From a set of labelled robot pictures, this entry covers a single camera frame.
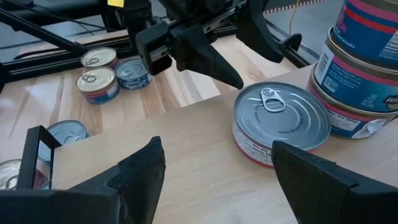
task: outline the tin can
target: tin can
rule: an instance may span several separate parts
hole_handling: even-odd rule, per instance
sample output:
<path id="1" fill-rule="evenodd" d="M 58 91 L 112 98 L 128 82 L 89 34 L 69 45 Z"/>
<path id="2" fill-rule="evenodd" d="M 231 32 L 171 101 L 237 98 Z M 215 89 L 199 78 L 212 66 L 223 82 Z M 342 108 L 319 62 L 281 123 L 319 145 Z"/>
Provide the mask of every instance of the tin can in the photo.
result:
<path id="1" fill-rule="evenodd" d="M 330 118 L 309 92 L 286 83 L 262 82 L 238 95 L 232 132 L 240 150 L 257 163 L 272 167 L 275 140 L 304 151 L 315 149 L 330 134 Z"/>
<path id="2" fill-rule="evenodd" d="M 397 112 L 375 113 L 359 110 L 335 100 L 319 87 L 314 71 L 315 67 L 308 81 L 308 90 L 326 106 L 331 119 L 332 135 L 350 139 L 367 138 L 398 115 Z"/>
<path id="3" fill-rule="evenodd" d="M 323 46 L 315 79 L 334 99 L 353 108 L 388 113 L 398 110 L 398 70 L 358 60 L 331 40 Z"/>
<path id="4" fill-rule="evenodd" d="M 346 0 L 333 33 L 349 54 L 398 69 L 398 1 Z"/>
<path id="5" fill-rule="evenodd" d="M 90 136 L 84 125 L 77 120 L 60 121 L 49 126 L 47 130 L 62 145 L 74 143 Z M 44 162 L 50 162 L 50 148 L 40 143 L 38 157 Z"/>
<path id="6" fill-rule="evenodd" d="M 85 53 L 80 59 L 80 62 L 86 68 L 105 66 L 114 69 L 118 64 L 118 56 L 114 49 L 101 47 Z"/>
<path id="7" fill-rule="evenodd" d="M 147 86 L 152 75 L 145 69 L 141 59 L 132 58 L 121 62 L 115 68 L 116 77 L 123 88 L 136 90 Z"/>
<path id="8" fill-rule="evenodd" d="M 76 87 L 92 104 L 101 104 L 115 98 L 119 91 L 115 73 L 108 67 L 92 68 L 76 79 Z"/>
<path id="9" fill-rule="evenodd" d="M 15 190 L 18 182 L 20 159 L 0 163 L 0 190 Z M 35 170 L 33 188 L 41 189 L 49 179 L 39 170 Z"/>

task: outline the yellow label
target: yellow label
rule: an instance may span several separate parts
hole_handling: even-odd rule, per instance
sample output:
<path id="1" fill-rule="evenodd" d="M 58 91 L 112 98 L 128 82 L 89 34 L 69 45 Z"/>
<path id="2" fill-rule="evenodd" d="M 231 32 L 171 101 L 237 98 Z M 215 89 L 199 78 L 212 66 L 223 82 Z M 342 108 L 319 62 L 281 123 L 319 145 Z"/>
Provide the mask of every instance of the yellow label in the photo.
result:
<path id="1" fill-rule="evenodd" d="M 124 7 L 124 0 L 108 0 L 109 6 Z"/>

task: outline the wooden table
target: wooden table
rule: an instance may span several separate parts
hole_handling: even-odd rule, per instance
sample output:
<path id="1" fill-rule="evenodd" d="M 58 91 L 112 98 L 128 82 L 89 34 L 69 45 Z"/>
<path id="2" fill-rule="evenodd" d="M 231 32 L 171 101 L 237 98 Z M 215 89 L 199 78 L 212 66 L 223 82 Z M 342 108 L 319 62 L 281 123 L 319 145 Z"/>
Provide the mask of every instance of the wooden table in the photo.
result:
<path id="1" fill-rule="evenodd" d="M 123 30 L 78 41 L 85 43 L 126 33 Z M 234 37 L 219 39 L 213 45 L 239 72 L 245 85 L 297 69 L 286 59 L 276 64 L 262 58 Z M 25 52 L 52 47 L 43 45 Z M 6 84 L 0 94 L 0 162 L 21 158 L 27 129 L 40 124 L 48 127 L 57 121 L 77 119 L 95 136 L 233 90 L 210 77 L 179 72 L 173 64 L 141 90 L 122 90 L 109 103 L 90 105 L 75 86 L 82 71 L 79 68 Z"/>
<path id="2" fill-rule="evenodd" d="M 310 69 L 271 80 L 303 88 Z M 231 122 L 237 94 L 216 96 L 56 149 L 53 188 L 68 189 L 89 179 L 160 136 L 167 167 L 154 223 L 296 223 L 274 171 L 248 159 L 234 143 Z M 371 138 L 330 137 L 315 154 L 398 186 L 396 133 L 398 120 Z"/>

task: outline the gray floor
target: gray floor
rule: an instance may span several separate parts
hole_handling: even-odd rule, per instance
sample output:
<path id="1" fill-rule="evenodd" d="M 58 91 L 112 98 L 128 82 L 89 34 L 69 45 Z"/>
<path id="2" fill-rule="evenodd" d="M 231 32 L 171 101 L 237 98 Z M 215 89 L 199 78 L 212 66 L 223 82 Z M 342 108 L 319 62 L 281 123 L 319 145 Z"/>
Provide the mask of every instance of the gray floor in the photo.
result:
<path id="1" fill-rule="evenodd" d="M 320 54 L 322 45 L 325 43 L 327 31 L 335 23 L 343 1 L 344 0 L 327 0 L 323 3 L 298 8 L 292 26 L 292 33 L 301 33 L 303 35 L 303 44 L 314 50 L 317 54 Z M 153 1 L 152 8 L 155 15 L 165 15 L 165 9 L 157 1 Z M 266 18 L 285 32 L 289 32 L 289 22 L 292 13 L 293 10 L 282 11 L 269 14 Z M 100 16 L 87 17 L 80 19 L 80 21 L 103 26 Z M 45 26 L 44 28 L 68 39 L 91 35 L 86 33 L 84 28 L 72 22 L 53 24 Z M 95 34 L 104 32 L 99 31 L 95 27 L 86 26 L 86 28 L 93 30 Z M 11 27 L 1 23 L 0 33 L 0 62 L 12 60 L 23 48 L 43 44 L 41 40 L 21 31 L 15 32 Z M 280 38 L 284 38 L 283 35 L 277 32 L 275 33 Z M 315 58 L 302 50 L 299 52 L 302 53 L 307 60 L 311 62 L 316 61 Z"/>

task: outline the light wood surface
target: light wood surface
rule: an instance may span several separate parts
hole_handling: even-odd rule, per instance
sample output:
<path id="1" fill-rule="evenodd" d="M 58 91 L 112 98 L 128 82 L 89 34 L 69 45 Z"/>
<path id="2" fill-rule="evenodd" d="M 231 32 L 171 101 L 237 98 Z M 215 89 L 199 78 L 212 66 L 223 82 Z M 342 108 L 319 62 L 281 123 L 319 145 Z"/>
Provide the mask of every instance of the light wood surface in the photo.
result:
<path id="1" fill-rule="evenodd" d="M 126 31 L 85 37 L 79 42 L 126 35 Z M 288 60 L 272 63 L 234 37 L 217 40 L 219 53 L 239 72 L 245 85 L 266 80 L 297 68 Z M 52 48 L 52 45 L 31 50 Z M 0 94 L 0 162 L 22 157 L 26 131 L 48 127 L 57 121 L 77 119 L 90 136 L 122 124 L 160 115 L 234 90 L 224 83 L 195 72 L 179 72 L 175 65 L 157 75 L 141 90 L 122 90 L 114 100 L 90 105 L 75 86 L 83 68 L 8 83 Z"/>
<path id="2" fill-rule="evenodd" d="M 311 67 L 272 78 L 305 87 Z M 160 136 L 166 172 L 154 223 L 296 223 L 272 169 L 235 145 L 237 91 L 115 127 L 55 150 L 53 188 L 67 189 L 115 165 Z M 398 186 L 398 121 L 362 140 L 330 137 L 315 154 Z"/>

